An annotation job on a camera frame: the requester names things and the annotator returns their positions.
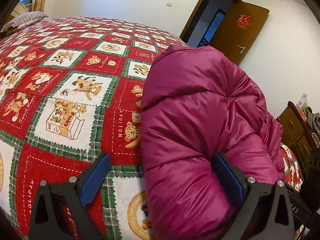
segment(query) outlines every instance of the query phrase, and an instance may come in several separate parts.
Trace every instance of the metal bolt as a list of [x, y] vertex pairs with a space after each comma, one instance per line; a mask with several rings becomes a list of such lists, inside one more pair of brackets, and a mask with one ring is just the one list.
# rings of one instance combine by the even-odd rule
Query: metal bolt
[[44, 179], [44, 180], [41, 180], [40, 186], [43, 187], [43, 186], [45, 186], [45, 185], [47, 185], [47, 181], [46, 181], [45, 179]]
[[76, 176], [72, 176], [69, 178], [69, 182], [70, 183], [75, 183], [77, 181], [77, 177]]
[[283, 187], [284, 186], [284, 182], [282, 181], [282, 180], [278, 180], [278, 185], [280, 186], [280, 187]]
[[248, 177], [247, 178], [247, 181], [251, 184], [255, 183], [256, 182], [256, 179], [254, 177]]

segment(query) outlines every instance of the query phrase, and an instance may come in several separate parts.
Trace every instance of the wooden door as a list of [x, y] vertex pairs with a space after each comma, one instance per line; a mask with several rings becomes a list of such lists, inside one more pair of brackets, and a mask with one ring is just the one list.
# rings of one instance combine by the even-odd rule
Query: wooden door
[[234, 3], [212, 37], [210, 46], [239, 65], [261, 31], [268, 14], [268, 9], [251, 3]]

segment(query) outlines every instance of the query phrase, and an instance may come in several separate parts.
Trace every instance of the bedspread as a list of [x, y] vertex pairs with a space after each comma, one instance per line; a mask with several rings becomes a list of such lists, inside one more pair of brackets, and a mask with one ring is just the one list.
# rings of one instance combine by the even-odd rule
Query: bedspread
[[[153, 239], [140, 168], [140, 107], [154, 58], [176, 36], [114, 19], [39, 22], [0, 40], [0, 206], [23, 239], [39, 182], [112, 169], [89, 213], [108, 239]], [[63, 207], [74, 237], [72, 217]]]

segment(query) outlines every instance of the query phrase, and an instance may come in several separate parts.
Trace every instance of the magenta puffer jacket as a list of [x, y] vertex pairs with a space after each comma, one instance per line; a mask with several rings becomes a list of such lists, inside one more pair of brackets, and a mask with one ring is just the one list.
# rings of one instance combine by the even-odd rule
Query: magenta puffer jacket
[[213, 240], [234, 215], [210, 159], [258, 182], [284, 179], [282, 126], [259, 87], [221, 52], [172, 45], [144, 85], [141, 151], [156, 240]]

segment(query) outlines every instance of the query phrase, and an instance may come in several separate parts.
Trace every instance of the striped pillow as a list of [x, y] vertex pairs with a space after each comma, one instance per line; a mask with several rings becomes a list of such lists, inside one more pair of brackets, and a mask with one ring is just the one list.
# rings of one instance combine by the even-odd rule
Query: striped pillow
[[21, 14], [3, 26], [1, 33], [10, 35], [48, 17], [40, 11]]

